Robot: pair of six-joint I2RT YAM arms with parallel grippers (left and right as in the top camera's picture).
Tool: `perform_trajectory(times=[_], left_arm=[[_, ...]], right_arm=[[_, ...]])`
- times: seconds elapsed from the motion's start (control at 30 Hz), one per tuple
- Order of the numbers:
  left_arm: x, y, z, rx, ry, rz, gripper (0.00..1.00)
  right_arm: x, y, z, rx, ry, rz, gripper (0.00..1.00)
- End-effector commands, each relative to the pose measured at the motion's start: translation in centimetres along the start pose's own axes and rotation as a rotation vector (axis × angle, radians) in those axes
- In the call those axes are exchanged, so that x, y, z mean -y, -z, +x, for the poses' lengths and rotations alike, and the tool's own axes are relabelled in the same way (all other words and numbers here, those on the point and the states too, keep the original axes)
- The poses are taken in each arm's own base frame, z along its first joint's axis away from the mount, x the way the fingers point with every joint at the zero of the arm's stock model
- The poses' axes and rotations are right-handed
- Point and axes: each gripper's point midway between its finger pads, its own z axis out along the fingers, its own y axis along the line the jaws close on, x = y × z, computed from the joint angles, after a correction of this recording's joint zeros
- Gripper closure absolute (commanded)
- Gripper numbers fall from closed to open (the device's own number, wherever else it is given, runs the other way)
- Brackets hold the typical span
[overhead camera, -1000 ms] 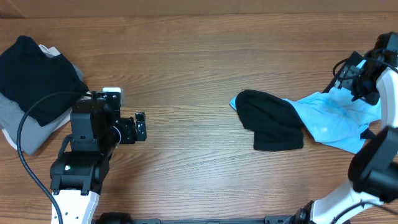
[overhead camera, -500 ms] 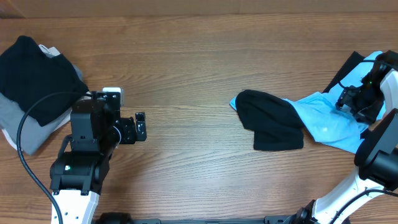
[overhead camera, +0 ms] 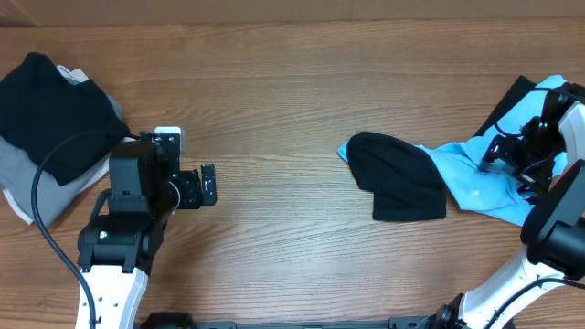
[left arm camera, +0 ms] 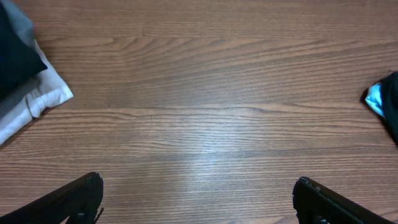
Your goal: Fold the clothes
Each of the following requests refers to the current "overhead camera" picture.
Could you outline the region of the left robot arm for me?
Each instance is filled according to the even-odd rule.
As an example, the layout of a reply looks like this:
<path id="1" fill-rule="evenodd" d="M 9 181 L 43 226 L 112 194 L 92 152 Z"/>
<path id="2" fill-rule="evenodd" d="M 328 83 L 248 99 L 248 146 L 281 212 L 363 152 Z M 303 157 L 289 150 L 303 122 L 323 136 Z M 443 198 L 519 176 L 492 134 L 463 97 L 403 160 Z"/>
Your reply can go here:
<path id="1" fill-rule="evenodd" d="M 216 204 L 214 165 L 183 171 L 180 153 L 174 134 L 124 142 L 112 151 L 111 187 L 78 238 L 89 290 L 80 292 L 77 327 L 133 327 L 170 216 Z"/>

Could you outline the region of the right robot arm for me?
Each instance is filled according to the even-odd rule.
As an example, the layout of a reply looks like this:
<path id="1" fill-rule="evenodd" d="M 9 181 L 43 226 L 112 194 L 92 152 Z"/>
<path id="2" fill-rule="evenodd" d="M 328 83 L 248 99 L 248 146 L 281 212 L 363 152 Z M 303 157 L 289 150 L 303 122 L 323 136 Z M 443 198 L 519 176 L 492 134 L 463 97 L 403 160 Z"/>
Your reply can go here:
<path id="1" fill-rule="evenodd" d="M 479 168 L 512 176 L 537 202 L 517 254 L 481 286 L 457 295 L 409 328 L 509 328 L 514 317 L 560 286 L 583 288 L 584 89 L 536 86 L 537 111 L 516 133 L 495 128 Z"/>

